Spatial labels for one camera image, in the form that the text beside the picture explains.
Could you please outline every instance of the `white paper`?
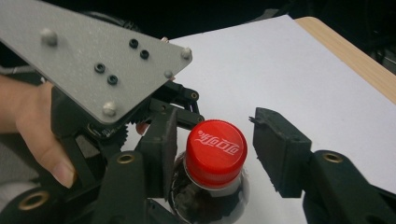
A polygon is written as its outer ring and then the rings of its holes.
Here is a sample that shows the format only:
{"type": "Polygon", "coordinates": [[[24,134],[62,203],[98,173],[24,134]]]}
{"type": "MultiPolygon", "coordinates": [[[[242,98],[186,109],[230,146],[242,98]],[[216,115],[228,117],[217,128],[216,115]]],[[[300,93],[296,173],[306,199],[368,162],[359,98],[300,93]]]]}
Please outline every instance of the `white paper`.
{"type": "MultiPolygon", "coordinates": [[[[312,140],[312,151],[344,154],[371,184],[396,192],[395,105],[291,18],[171,42],[193,55],[176,82],[199,92],[205,119],[227,120],[247,139],[250,201],[238,223],[306,223],[302,200],[282,199],[256,159],[248,121],[256,107],[282,114],[312,140]]],[[[187,135],[178,133],[179,151],[187,135]]]]}

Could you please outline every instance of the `aluminum bracket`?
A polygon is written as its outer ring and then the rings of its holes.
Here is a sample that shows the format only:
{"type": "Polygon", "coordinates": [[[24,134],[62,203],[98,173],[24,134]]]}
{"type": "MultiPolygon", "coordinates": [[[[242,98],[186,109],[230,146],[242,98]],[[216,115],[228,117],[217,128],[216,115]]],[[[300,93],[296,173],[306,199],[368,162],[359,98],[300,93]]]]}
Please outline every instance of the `aluminum bracket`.
{"type": "Polygon", "coordinates": [[[190,49],[32,0],[0,1],[0,41],[103,124],[192,60],[190,49]]]}

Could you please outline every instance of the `plastic bottle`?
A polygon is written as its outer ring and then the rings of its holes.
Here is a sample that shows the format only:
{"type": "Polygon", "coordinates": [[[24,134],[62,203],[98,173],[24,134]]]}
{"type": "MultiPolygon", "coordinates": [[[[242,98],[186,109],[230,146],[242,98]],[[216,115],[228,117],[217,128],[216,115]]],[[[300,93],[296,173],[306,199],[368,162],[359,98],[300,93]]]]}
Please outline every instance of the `plastic bottle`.
{"type": "Polygon", "coordinates": [[[247,142],[232,124],[207,120],[175,163],[169,203],[187,223],[233,223],[248,203],[247,142]]]}

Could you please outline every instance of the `red bottle cap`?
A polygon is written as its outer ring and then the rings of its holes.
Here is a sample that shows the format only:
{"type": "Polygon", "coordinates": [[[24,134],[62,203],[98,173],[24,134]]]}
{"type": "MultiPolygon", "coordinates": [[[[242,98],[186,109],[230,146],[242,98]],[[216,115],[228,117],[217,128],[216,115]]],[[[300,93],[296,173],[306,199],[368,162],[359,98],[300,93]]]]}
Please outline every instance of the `red bottle cap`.
{"type": "Polygon", "coordinates": [[[220,189],[239,175],[247,154],[247,141],[241,131],[231,123],[212,119],[190,132],[185,166],[198,185],[220,189]]]}

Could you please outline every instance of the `human hand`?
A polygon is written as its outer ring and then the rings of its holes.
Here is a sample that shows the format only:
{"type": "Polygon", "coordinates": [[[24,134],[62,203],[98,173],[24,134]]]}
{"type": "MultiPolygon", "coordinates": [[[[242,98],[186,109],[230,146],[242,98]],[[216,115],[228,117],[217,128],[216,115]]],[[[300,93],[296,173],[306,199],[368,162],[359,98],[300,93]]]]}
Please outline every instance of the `human hand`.
{"type": "Polygon", "coordinates": [[[50,83],[24,91],[15,111],[15,125],[37,162],[58,182],[71,188],[77,175],[50,128],[50,83]]]}

